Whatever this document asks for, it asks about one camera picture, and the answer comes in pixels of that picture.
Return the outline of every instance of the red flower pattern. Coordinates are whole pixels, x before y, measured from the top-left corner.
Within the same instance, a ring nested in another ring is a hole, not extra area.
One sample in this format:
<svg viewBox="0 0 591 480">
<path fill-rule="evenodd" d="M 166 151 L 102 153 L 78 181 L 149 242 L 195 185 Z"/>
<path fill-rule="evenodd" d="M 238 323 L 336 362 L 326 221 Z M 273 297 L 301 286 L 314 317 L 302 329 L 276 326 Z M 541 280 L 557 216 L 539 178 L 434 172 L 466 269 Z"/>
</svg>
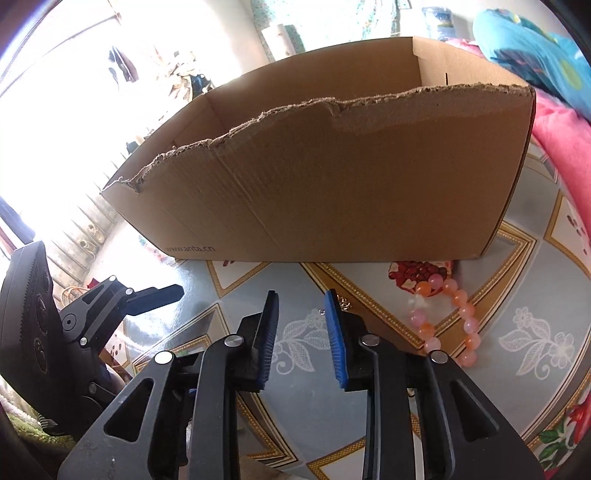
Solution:
<svg viewBox="0 0 591 480">
<path fill-rule="evenodd" d="M 392 262 L 388 271 L 388 278 L 396 282 L 396 286 L 410 293 L 416 293 L 417 283 L 429 280 L 429 277 L 439 273 L 445 280 L 452 274 L 453 262 Z M 432 291 L 429 296 L 437 295 L 441 289 Z"/>
<path fill-rule="evenodd" d="M 572 422 L 576 423 L 573 432 L 573 442 L 577 445 L 583 440 L 589 427 L 591 427 L 591 392 L 587 393 L 587 398 L 583 403 L 577 405 L 569 413 L 569 422 L 567 424 Z"/>
</svg>

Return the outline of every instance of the wall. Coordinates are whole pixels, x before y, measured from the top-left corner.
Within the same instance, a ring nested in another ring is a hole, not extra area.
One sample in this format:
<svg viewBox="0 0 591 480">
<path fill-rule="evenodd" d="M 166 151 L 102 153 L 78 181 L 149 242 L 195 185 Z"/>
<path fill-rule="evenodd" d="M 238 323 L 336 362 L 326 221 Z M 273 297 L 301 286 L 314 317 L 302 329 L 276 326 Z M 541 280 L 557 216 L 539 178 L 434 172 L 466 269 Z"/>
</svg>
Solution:
<svg viewBox="0 0 591 480">
<path fill-rule="evenodd" d="M 120 0 L 126 28 L 170 61 L 192 51 L 216 86 L 268 63 L 241 0 Z"/>
<path fill-rule="evenodd" d="M 230 39 L 230 46 L 238 59 L 242 73 L 269 63 L 258 37 L 250 2 L 244 0 L 204 0 L 216 14 Z"/>
<path fill-rule="evenodd" d="M 474 40 L 472 22 L 478 12 L 487 8 L 506 8 L 527 17 L 540 28 L 557 34 L 568 33 L 560 21 L 540 0 L 411 0 L 412 9 L 401 11 L 401 35 L 426 35 L 422 7 L 437 5 L 454 13 L 456 35 Z"/>
</svg>

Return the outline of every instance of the metal screw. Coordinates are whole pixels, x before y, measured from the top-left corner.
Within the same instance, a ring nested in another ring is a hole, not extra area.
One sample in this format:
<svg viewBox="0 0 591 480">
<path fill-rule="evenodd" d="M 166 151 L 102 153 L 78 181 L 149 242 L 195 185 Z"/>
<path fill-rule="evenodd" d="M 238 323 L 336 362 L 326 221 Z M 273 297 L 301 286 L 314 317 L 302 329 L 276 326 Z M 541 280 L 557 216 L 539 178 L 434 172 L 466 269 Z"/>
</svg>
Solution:
<svg viewBox="0 0 591 480">
<path fill-rule="evenodd" d="M 371 333 L 369 333 L 368 335 L 363 335 L 361 337 L 361 343 L 363 343 L 366 346 L 377 346 L 379 345 L 379 336 L 372 335 Z"/>
<path fill-rule="evenodd" d="M 449 357 L 447 356 L 447 353 L 441 350 L 435 350 L 434 352 L 431 352 L 431 360 L 437 364 L 445 364 L 447 363 L 448 359 Z"/>
<path fill-rule="evenodd" d="M 230 335 L 223 342 L 226 346 L 241 346 L 244 342 L 244 338 L 240 335 Z"/>
<path fill-rule="evenodd" d="M 156 354 L 156 356 L 154 357 L 154 360 L 156 360 L 157 364 L 166 365 L 173 358 L 174 358 L 174 355 L 172 354 L 172 352 L 169 352 L 168 350 L 164 350 L 163 352 L 158 352 Z"/>
</svg>

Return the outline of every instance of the orange bead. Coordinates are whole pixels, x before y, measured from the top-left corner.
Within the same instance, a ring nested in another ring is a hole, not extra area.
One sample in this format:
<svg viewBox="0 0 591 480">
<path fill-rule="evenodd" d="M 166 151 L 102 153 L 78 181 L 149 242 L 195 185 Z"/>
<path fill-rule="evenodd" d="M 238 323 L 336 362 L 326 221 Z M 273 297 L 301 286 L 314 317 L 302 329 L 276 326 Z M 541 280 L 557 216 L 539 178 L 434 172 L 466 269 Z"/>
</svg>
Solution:
<svg viewBox="0 0 591 480">
<path fill-rule="evenodd" d="M 458 290 L 452 297 L 452 302 L 456 307 L 462 307 L 468 301 L 468 294 L 465 290 Z"/>
<path fill-rule="evenodd" d="M 455 281 L 453 278 L 446 278 L 443 281 L 443 293 L 446 295 L 450 295 L 453 297 L 453 294 L 456 292 L 457 290 L 457 281 Z"/>
<path fill-rule="evenodd" d="M 431 293 L 431 285 L 428 281 L 420 281 L 419 283 L 417 283 L 417 286 L 415 287 L 415 291 L 421 296 L 421 297 L 428 297 L 429 294 Z"/>
<path fill-rule="evenodd" d="M 474 315 L 474 305 L 472 303 L 465 303 L 457 311 L 464 320 L 471 318 Z"/>
<path fill-rule="evenodd" d="M 418 336 L 421 340 L 424 340 L 426 342 L 427 340 L 435 336 L 435 327 L 431 325 L 429 322 L 423 323 L 418 328 Z"/>
<path fill-rule="evenodd" d="M 480 339 L 480 335 L 477 333 L 466 335 L 466 338 L 464 339 L 464 345 L 466 345 L 468 350 L 476 350 L 478 347 L 480 347 L 481 342 L 482 340 Z"/>
</svg>

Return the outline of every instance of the white floral pattern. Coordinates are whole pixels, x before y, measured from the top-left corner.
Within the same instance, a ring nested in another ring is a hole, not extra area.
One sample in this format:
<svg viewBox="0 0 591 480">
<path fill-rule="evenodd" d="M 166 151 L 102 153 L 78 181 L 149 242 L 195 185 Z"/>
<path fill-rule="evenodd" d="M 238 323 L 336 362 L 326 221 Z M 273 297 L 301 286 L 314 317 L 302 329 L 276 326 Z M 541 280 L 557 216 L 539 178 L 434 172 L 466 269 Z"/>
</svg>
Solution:
<svg viewBox="0 0 591 480">
<path fill-rule="evenodd" d="M 551 340 L 550 324 L 544 319 L 535 318 L 527 307 L 515 310 L 513 322 L 517 328 L 500 337 L 499 343 L 508 352 L 518 352 L 529 346 L 515 375 L 522 376 L 533 371 L 539 380 L 544 380 L 550 374 L 550 366 L 541 365 L 543 358 L 550 357 L 550 365 L 560 369 L 571 362 L 574 355 L 572 334 L 559 332 Z"/>
<path fill-rule="evenodd" d="M 277 373 L 287 375 L 295 367 L 314 372 L 307 346 L 330 350 L 326 320 L 319 310 L 312 310 L 304 320 L 294 320 L 285 326 L 281 340 L 275 342 L 271 359 L 272 364 L 276 363 Z M 289 365 L 282 359 L 285 356 L 290 360 Z"/>
</svg>

